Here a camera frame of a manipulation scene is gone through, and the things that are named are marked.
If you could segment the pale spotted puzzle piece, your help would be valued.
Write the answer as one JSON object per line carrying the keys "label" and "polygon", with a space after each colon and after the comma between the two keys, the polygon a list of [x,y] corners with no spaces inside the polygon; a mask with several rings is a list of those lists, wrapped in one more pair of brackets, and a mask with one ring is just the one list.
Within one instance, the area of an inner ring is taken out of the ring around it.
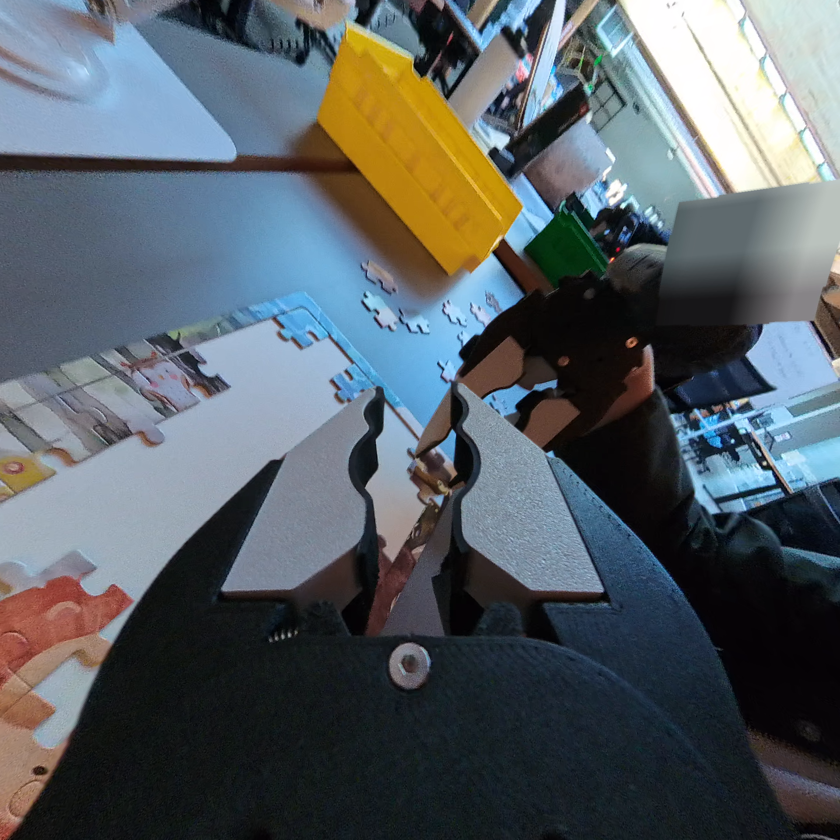
{"label": "pale spotted puzzle piece", "polygon": [[163,416],[171,417],[229,390],[221,375],[203,371],[205,363],[204,357],[191,350],[169,354],[153,350],[121,366],[139,394]]}

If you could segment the person's right hand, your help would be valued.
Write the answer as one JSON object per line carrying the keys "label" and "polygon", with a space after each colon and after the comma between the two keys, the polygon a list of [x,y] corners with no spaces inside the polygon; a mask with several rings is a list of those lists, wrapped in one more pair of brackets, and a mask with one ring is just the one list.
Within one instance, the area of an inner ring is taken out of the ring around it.
{"label": "person's right hand", "polygon": [[604,414],[598,428],[614,423],[642,405],[655,389],[655,361],[650,345],[643,351],[640,364],[627,373],[624,390]]}

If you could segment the puzzle frame tray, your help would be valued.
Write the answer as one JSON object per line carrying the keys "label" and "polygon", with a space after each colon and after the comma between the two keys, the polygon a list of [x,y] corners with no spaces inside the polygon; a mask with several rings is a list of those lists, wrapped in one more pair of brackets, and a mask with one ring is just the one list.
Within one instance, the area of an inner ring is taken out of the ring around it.
{"label": "puzzle frame tray", "polygon": [[[273,318],[306,308],[329,337],[299,349],[278,334]],[[32,381],[2,384],[2,411],[34,436],[23,443],[2,421],[2,448],[62,448],[76,464],[2,502],[2,563],[17,561],[40,571],[77,550],[97,569],[81,586],[99,595],[111,585],[133,603],[99,634],[113,644],[129,615],[172,555],[217,509],[272,459],[282,457],[348,403],[335,398],[331,379],[357,364],[386,394],[384,430],[377,441],[379,469],[369,492],[377,531],[388,560],[408,539],[425,508],[408,467],[422,428],[382,378],[351,346],[309,295],[236,311],[208,327],[175,334],[176,350],[147,339],[123,350],[62,364],[71,388],[36,396]],[[145,443],[82,389],[134,392],[121,362],[153,350],[191,350],[206,360],[203,371],[221,375],[226,393],[202,400],[159,428],[165,441]],[[37,693],[55,713],[35,730],[53,748],[69,739],[100,666],[70,658],[44,679]]]}

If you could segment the person's right forearm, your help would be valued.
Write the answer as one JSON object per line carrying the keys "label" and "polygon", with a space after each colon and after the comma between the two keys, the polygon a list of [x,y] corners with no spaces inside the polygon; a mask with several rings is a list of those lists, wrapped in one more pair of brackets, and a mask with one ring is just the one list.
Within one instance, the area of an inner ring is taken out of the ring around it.
{"label": "person's right forearm", "polygon": [[661,392],[555,454],[694,609],[748,725],[838,760],[839,560],[699,504]]}

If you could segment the person's pink clothing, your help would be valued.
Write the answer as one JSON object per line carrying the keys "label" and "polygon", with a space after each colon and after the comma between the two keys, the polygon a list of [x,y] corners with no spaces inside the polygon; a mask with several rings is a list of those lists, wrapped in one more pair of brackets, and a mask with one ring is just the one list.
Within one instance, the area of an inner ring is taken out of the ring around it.
{"label": "person's pink clothing", "polygon": [[803,833],[838,838],[838,763],[757,731],[749,744],[783,811]]}

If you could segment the white paper roll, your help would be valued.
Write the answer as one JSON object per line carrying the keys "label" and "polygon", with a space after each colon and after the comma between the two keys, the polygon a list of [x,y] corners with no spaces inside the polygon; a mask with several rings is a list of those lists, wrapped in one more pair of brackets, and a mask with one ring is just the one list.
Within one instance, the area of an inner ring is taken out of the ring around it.
{"label": "white paper roll", "polygon": [[523,30],[505,26],[458,79],[448,105],[467,130],[496,99],[526,53]]}

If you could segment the whiteboard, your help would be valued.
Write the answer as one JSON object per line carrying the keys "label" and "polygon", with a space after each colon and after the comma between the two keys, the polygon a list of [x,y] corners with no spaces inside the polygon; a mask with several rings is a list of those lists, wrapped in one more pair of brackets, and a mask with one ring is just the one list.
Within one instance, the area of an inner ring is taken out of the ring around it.
{"label": "whiteboard", "polygon": [[747,357],[773,387],[771,392],[751,398],[755,407],[783,404],[838,381],[826,348],[810,322],[764,324]]}

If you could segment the teal grey puzzle piece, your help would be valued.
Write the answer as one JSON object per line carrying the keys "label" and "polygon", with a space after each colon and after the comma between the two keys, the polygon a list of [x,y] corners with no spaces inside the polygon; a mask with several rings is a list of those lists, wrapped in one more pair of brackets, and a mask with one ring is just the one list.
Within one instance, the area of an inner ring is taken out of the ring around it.
{"label": "teal grey puzzle piece", "polygon": [[299,349],[306,349],[329,337],[329,331],[306,308],[284,311],[274,316],[273,320],[279,336]]}

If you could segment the yellow plastic bin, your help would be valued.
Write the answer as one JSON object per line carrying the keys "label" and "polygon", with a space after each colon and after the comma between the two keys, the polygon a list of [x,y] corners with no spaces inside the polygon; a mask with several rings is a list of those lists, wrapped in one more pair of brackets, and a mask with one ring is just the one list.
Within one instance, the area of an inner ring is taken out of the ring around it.
{"label": "yellow plastic bin", "polygon": [[345,25],[318,124],[437,263],[473,271],[522,205],[413,57]]}

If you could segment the cardboard box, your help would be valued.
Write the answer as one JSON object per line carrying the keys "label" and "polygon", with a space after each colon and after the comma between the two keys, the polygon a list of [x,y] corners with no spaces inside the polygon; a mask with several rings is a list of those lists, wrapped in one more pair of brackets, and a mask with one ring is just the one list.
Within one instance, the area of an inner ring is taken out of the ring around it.
{"label": "cardboard box", "polygon": [[524,170],[526,179],[550,211],[572,193],[599,182],[615,163],[614,154],[589,122],[577,122]]}

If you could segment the cluster of loose puzzle pieces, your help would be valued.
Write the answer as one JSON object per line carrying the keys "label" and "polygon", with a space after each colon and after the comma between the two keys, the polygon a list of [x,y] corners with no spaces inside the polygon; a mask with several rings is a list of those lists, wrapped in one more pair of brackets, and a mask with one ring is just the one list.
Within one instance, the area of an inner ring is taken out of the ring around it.
{"label": "cluster of loose puzzle pieces", "polygon": [[442,313],[455,330],[454,341],[457,347],[449,355],[442,356],[437,360],[439,377],[447,385],[452,384],[457,372],[467,363],[478,349],[478,342],[490,324],[501,314],[501,305],[492,292],[486,292],[484,303],[471,302],[469,304],[469,317],[462,307],[455,304],[450,298],[444,300]]}

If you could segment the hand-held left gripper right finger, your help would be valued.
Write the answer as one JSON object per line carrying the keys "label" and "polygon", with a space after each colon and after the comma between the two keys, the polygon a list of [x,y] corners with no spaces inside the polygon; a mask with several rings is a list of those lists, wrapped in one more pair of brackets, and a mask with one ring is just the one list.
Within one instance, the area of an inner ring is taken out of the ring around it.
{"label": "hand-held left gripper right finger", "polygon": [[602,580],[549,458],[463,384],[451,394],[471,456],[453,520],[465,591],[479,604],[599,601]]}

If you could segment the black printed box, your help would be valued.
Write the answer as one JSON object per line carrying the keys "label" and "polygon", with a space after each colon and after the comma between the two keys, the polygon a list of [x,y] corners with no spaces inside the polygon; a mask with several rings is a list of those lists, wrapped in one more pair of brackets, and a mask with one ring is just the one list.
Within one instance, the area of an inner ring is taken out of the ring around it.
{"label": "black printed box", "polygon": [[519,175],[542,152],[590,111],[585,85],[577,80],[572,87],[537,118],[511,137],[506,152],[511,157],[506,177]]}

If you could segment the green plastic bin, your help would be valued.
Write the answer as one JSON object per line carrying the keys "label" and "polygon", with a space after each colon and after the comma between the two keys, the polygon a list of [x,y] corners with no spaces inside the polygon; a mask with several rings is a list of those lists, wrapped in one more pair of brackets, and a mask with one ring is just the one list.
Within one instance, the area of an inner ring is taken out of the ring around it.
{"label": "green plastic bin", "polygon": [[524,246],[551,288],[565,279],[593,274],[603,277],[607,259],[574,212],[559,208],[542,231]]}

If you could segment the black office chair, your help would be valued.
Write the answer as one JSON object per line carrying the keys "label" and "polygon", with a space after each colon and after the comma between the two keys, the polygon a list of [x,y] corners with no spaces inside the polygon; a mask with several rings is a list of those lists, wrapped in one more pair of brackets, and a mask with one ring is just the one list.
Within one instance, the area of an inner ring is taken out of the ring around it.
{"label": "black office chair", "polygon": [[775,390],[744,356],[714,371],[696,374],[668,388],[664,395],[668,410],[675,414],[750,399]]}

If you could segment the grey yellow flower puzzle piece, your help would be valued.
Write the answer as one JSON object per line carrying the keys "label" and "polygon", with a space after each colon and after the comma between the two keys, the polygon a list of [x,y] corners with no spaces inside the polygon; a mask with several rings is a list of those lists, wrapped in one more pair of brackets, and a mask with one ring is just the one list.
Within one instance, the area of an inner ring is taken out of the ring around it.
{"label": "grey yellow flower puzzle piece", "polygon": [[71,467],[76,460],[62,448],[42,451],[1,448],[1,502],[4,502]]}

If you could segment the white stand base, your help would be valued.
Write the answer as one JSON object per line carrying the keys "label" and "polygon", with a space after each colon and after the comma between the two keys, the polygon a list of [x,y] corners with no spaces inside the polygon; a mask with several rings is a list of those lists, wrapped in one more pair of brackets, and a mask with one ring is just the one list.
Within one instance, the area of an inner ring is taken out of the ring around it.
{"label": "white stand base", "polygon": [[2,1],[2,155],[233,161],[228,134],[136,28],[178,4]]}

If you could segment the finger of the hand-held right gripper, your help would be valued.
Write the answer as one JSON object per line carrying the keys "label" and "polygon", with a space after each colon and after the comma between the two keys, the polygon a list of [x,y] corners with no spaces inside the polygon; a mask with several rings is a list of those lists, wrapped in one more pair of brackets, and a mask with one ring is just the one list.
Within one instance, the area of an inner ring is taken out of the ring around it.
{"label": "finger of the hand-held right gripper", "polygon": [[554,450],[555,440],[580,416],[569,400],[551,392],[531,392],[521,401],[521,433],[544,452]]}
{"label": "finger of the hand-held right gripper", "polygon": [[466,373],[459,373],[425,426],[415,447],[415,456],[437,447],[451,431],[455,393],[459,386],[484,399],[493,392],[515,385],[524,374],[524,349],[515,340],[503,340],[493,351]]}

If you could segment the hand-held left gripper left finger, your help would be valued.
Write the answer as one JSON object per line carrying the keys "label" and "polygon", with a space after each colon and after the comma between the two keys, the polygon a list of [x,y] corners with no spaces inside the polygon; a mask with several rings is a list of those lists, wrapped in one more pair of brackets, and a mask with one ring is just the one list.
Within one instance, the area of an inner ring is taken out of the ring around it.
{"label": "hand-held left gripper left finger", "polygon": [[381,387],[362,392],[282,459],[223,584],[228,598],[372,599],[379,543],[367,484],[378,469]]}

